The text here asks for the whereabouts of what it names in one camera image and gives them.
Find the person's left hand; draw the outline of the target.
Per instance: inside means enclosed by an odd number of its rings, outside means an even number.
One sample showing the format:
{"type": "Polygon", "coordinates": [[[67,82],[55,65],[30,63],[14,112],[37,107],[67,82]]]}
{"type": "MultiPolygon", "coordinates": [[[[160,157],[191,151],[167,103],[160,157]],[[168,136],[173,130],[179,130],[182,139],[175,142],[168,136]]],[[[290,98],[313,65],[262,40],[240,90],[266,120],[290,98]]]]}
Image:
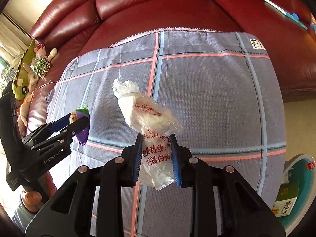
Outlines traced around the person's left hand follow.
{"type": "MultiPolygon", "coordinates": [[[[46,178],[48,196],[52,197],[57,191],[57,188],[54,184],[54,181],[50,172],[46,172],[44,176],[46,178]]],[[[36,192],[36,191],[27,192],[23,190],[21,193],[21,200],[23,202],[23,205],[29,212],[36,213],[40,209],[39,204],[41,203],[42,196],[39,192],[36,192]]]]}

